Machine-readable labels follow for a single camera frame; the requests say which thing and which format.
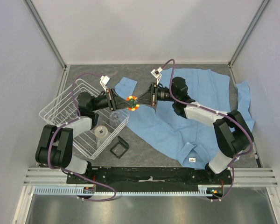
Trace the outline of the light blue button shirt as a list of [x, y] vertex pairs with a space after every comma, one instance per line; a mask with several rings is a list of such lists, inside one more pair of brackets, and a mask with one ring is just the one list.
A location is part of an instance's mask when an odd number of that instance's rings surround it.
[[[229, 76], [201, 69], [175, 69], [174, 76], [185, 79], [188, 95], [203, 106], [231, 111]], [[214, 129], [178, 116], [172, 102], [159, 101], [156, 109], [140, 105], [138, 110], [129, 112], [127, 126], [183, 167], [203, 169], [219, 151]]]

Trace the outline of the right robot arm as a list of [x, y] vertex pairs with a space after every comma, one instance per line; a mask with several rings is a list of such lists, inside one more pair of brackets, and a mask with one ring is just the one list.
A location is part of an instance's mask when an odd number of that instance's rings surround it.
[[219, 151], [204, 172], [208, 183], [219, 181], [221, 173], [240, 155], [252, 151], [254, 138], [242, 114], [237, 110], [222, 112], [201, 105], [188, 95], [188, 86], [182, 77], [172, 78], [169, 87], [151, 83], [145, 93], [133, 99], [135, 106], [156, 106], [159, 101], [172, 102], [178, 116], [214, 128]]

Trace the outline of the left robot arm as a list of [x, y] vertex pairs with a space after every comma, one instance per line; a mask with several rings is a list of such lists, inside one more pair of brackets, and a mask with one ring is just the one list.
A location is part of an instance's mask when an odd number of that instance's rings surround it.
[[35, 153], [36, 162], [49, 168], [63, 168], [77, 173], [77, 179], [82, 183], [89, 183], [93, 179], [93, 172], [88, 169], [88, 162], [73, 155], [73, 140], [83, 132], [95, 127], [98, 122], [100, 109], [111, 111], [133, 106], [133, 98], [124, 99], [114, 89], [108, 89], [102, 95], [92, 96], [83, 91], [73, 102], [77, 108], [77, 117], [60, 126], [45, 125]]

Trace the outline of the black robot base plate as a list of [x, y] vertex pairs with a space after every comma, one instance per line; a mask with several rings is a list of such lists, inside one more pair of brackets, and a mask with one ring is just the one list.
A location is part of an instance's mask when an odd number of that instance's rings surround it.
[[208, 170], [173, 167], [98, 167], [85, 177], [121, 190], [195, 190], [198, 185], [231, 184], [231, 172], [213, 174]]

